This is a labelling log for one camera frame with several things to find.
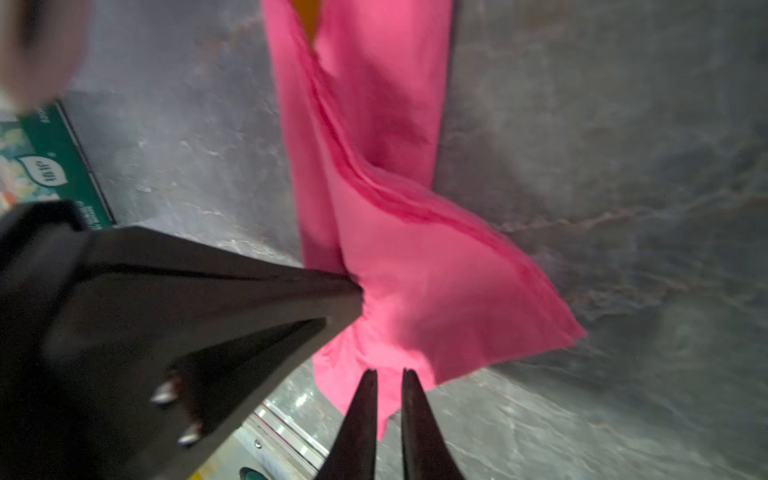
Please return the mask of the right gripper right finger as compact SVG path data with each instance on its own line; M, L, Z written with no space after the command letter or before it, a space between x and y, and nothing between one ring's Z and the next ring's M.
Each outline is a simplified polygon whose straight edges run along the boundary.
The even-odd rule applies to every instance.
M404 478L464 480L446 446L417 372L402 375L401 440Z

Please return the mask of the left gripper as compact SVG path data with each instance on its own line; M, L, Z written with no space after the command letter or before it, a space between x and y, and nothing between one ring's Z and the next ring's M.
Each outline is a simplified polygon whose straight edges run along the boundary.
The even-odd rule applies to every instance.
M185 479L361 310L343 275L17 205L1 217L1 476Z

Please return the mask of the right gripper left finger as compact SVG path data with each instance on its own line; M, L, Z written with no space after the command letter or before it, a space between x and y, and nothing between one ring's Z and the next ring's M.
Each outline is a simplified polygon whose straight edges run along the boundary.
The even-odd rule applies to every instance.
M371 480L375 477L377 409L377 372L366 370L316 480Z

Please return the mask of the pink paper napkin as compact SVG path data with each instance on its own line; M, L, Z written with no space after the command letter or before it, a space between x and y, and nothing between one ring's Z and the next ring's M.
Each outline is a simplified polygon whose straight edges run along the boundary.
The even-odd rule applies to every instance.
M326 398L346 411L373 369L385 427L406 369L432 389L581 339L543 271L432 189L452 3L324 1L313 32L291 1L262 11L304 265L363 291L361 316L314 356Z

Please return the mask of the orange plastic spoon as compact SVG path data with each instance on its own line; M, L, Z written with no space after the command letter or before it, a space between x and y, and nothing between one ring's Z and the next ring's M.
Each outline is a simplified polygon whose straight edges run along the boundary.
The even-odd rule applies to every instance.
M314 48L315 37L320 23L322 0L291 0L290 1L311 49Z

